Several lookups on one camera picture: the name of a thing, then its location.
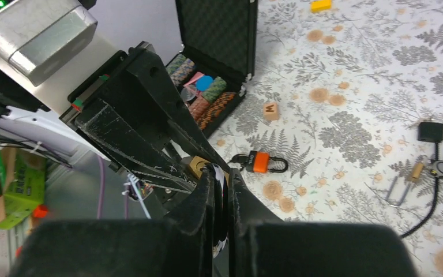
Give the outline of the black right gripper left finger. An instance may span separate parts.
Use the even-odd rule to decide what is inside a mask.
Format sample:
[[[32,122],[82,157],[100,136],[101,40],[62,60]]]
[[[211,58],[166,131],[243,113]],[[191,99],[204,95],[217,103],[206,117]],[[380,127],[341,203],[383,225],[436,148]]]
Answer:
[[[211,276],[216,172],[154,220],[55,220],[26,239],[11,276]]]

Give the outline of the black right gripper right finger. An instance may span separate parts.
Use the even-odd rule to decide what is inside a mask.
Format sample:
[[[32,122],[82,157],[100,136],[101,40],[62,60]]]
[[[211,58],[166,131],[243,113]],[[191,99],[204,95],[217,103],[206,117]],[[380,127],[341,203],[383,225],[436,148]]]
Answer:
[[[285,222],[230,170],[231,276],[417,276],[399,236],[379,224]]]

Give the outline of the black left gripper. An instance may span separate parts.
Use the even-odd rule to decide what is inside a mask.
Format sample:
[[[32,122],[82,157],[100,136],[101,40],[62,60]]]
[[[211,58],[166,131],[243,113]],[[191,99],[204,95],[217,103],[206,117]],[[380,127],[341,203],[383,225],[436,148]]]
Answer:
[[[115,109],[102,100],[84,108],[96,91],[119,71],[127,59],[133,59],[127,71],[134,75],[153,100],[148,115],[187,154],[202,157],[229,172],[230,167],[214,150],[197,126],[181,99],[161,58],[153,45],[141,42],[128,53],[119,50],[80,84],[67,100],[69,108],[59,117],[67,126],[77,126],[88,138],[99,145],[112,160],[140,180],[160,188],[190,193],[195,184],[180,165],[162,150],[146,141],[123,119]]]

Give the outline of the large brass padlock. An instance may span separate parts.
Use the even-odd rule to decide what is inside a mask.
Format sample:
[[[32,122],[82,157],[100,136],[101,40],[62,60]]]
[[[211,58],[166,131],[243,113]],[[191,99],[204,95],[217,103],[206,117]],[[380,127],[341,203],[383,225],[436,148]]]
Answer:
[[[202,169],[206,165],[216,166],[224,175],[225,180],[229,181],[229,174],[224,171],[218,164],[210,163],[204,158],[199,156],[187,156],[181,159],[181,163],[185,166],[186,170],[196,179],[199,180],[202,175]]]

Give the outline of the small brass padlock keys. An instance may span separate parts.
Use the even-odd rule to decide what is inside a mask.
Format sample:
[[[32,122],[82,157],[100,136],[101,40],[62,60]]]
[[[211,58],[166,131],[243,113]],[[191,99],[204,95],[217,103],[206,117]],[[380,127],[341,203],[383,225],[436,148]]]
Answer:
[[[414,168],[412,169],[410,175],[405,179],[404,183],[406,185],[406,188],[404,189],[403,194],[401,195],[401,198],[399,200],[393,202],[390,200],[390,196],[395,188],[395,185],[398,181],[398,177],[395,177],[389,187],[389,190],[384,198],[384,200],[390,205],[391,207],[399,207],[403,204],[408,192],[410,191],[413,184],[418,183],[421,174],[423,171],[427,170],[429,174],[438,179],[443,179],[443,160],[437,160],[434,162],[431,162],[430,165],[426,165],[425,162],[419,162],[417,163]]]

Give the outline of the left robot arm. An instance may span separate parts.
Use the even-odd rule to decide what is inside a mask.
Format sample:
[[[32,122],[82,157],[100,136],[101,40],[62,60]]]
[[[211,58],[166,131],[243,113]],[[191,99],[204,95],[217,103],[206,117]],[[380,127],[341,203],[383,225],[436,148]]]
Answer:
[[[127,51],[101,37],[39,86],[0,57],[0,128],[72,166],[71,151],[88,148],[148,184],[190,193],[199,176],[165,147],[191,157],[227,162],[210,145],[148,42]]]

